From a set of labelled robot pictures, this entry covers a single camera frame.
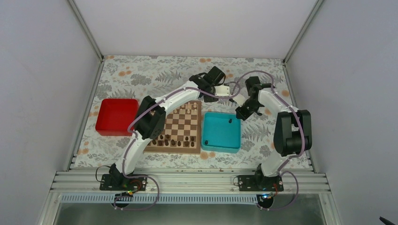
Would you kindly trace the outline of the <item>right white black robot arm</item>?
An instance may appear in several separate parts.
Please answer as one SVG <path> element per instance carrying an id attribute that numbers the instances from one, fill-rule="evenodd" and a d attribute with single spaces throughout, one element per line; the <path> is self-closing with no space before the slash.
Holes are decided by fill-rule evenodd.
<path id="1" fill-rule="evenodd" d="M 267 108 L 276 118 L 274 131 L 275 150 L 264 163 L 257 166 L 254 175 L 239 175 L 238 186 L 242 192 L 283 191 L 282 169 L 312 146 L 311 114 L 285 102 L 273 84 L 260 82 L 259 77 L 245 81 L 248 99 L 236 109 L 236 118 L 248 119 Z"/>

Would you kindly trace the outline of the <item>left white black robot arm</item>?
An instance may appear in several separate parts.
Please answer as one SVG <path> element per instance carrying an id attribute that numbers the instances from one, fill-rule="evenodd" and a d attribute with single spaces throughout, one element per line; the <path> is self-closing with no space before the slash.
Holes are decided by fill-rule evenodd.
<path id="1" fill-rule="evenodd" d="M 146 96 L 129 125 L 131 139 L 122 157 L 111 165 L 103 181 L 112 188 L 124 190 L 130 185 L 131 174 L 148 143 L 164 130 L 166 117 L 181 105 L 203 98 L 205 102 L 216 102 L 216 87 L 223 84 L 226 75 L 217 67 L 207 73 L 193 75 L 181 87 L 161 97 Z"/>

